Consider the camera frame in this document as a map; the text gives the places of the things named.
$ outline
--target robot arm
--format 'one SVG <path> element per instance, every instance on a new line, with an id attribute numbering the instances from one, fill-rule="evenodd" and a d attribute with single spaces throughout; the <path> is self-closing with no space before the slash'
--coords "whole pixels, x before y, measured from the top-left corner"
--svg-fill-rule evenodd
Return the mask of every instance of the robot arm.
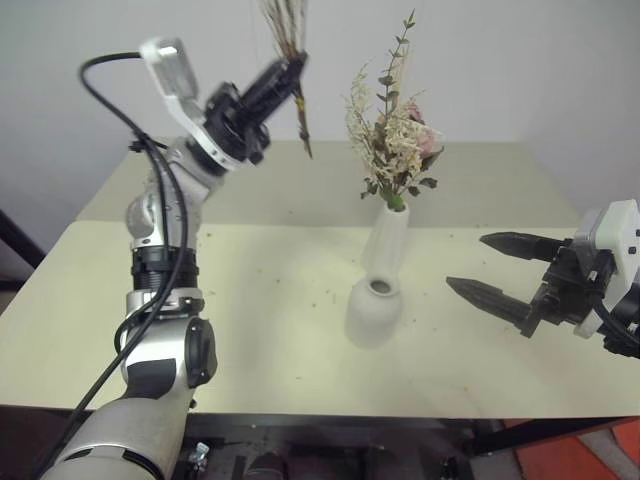
<path id="1" fill-rule="evenodd" d="M 600 333 L 610 352 L 640 358 L 640 211 L 635 200 L 589 212 L 574 238 L 501 232 L 480 241 L 512 257 L 550 262 L 549 268 L 531 303 L 476 280 L 447 278 L 460 296 L 513 323 L 526 337 L 541 320 L 569 322 L 576 335 Z"/>
<path id="2" fill-rule="evenodd" d="M 195 388 L 207 383 L 217 368 L 213 329 L 199 317 L 204 300 L 197 284 L 195 248 L 201 206 L 222 185 L 227 171 L 245 166 L 247 160 L 252 164 L 262 160 L 269 145 L 263 122 L 289 98 L 306 61 L 301 56 L 271 63 L 242 95 L 233 84 L 223 83 L 201 111 L 195 101 L 196 82 L 178 39 L 147 42 L 141 55 L 169 111 L 189 133 L 176 140 L 166 155 L 188 214 L 186 258 L 157 320 L 122 364 L 125 393 L 87 419 L 45 473 L 47 480 L 171 478 Z M 150 176 L 145 192 L 127 210 L 133 237 L 128 318 L 162 288 L 180 246 L 183 222 L 176 192 L 166 187 L 167 225 L 163 225 L 160 183 L 170 183 L 166 172 L 161 175 L 161 182 Z M 118 347 L 135 333 L 140 317 L 125 321 L 116 338 Z"/>

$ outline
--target white wall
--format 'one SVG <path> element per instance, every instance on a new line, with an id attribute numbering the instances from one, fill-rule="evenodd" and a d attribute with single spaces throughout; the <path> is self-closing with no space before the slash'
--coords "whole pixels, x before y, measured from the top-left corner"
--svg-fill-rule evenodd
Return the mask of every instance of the white wall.
<path id="1" fill-rule="evenodd" d="M 128 132 L 80 88 L 91 56 L 183 38 L 202 95 L 273 56 L 258 0 L 6 0 L 0 6 L 0 207 L 50 248 L 121 161 Z M 343 139 L 360 65 L 381 66 L 417 8 L 406 86 L 450 141 L 526 140 L 581 209 L 638 195 L 637 0 L 311 0 L 305 78 L 315 139 Z M 180 133 L 140 62 L 95 83 L 154 135 Z M 272 122 L 295 138 L 291 105 Z"/>

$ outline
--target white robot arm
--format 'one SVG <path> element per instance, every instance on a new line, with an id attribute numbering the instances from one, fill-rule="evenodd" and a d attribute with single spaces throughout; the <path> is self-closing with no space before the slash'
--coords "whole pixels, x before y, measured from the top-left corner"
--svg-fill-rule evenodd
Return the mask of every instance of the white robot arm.
<path id="1" fill-rule="evenodd" d="M 262 160 L 269 145 L 263 122 L 299 84 L 306 61 L 301 55 L 272 62 L 242 95 L 233 84 L 223 83 L 201 110 L 179 39 L 151 40 L 140 55 L 169 111 L 189 135 L 169 147 L 170 172 L 151 175 L 146 191 L 127 210 L 134 286 L 127 295 L 127 319 L 116 333 L 117 350 L 136 337 L 151 310 L 145 305 L 162 290 L 167 276 L 179 271 L 157 318 L 121 365 L 127 383 L 123 396 L 87 419 L 44 474 L 46 480 L 171 478 L 195 388 L 217 368 L 213 329 L 199 318 L 204 300 L 195 248 L 201 206 L 222 185 L 226 172 Z M 168 188 L 174 182 L 179 192 Z M 178 208 L 181 201 L 186 219 Z M 186 249 L 180 253 L 185 226 Z M 183 258 L 176 267 L 179 255 Z"/>

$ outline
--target vase opening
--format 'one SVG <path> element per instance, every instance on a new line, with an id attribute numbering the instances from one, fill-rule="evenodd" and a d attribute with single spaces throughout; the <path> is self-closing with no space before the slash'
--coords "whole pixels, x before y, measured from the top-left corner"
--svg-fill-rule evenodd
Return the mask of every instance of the vase opening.
<path id="1" fill-rule="evenodd" d="M 369 282 L 369 286 L 371 287 L 371 290 L 380 295 L 388 295 L 392 290 L 389 282 L 380 279 L 371 280 L 371 282 Z"/>

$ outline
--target table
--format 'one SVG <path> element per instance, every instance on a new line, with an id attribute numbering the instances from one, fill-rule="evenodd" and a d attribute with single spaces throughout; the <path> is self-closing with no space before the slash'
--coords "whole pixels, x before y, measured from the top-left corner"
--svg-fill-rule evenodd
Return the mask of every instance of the table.
<path id="1" fill-rule="evenodd" d="M 571 229 L 519 229 L 563 238 Z M 480 244 L 485 228 L 416 228 L 391 339 L 362 349 L 344 334 L 368 229 L 211 225 L 199 283 L 220 367 L 196 412 L 371 417 L 606 417 L 640 413 L 637 360 L 569 325 L 532 339 L 474 309 L 444 283 L 481 279 L 530 299 L 545 265 Z M 69 408 L 114 355 L 124 314 L 128 234 L 73 223 L 0 318 L 0 404 Z M 124 390 L 114 375 L 92 403 Z"/>

